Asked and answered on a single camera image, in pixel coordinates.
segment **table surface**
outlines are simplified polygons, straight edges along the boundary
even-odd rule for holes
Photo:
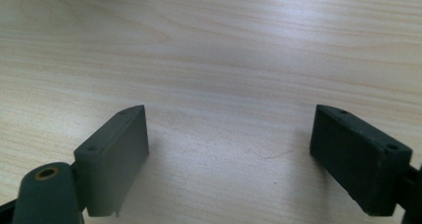
[[[0,202],[113,114],[145,105],[150,156],[119,218],[368,217],[309,154],[316,104],[422,162],[422,0],[0,0]]]

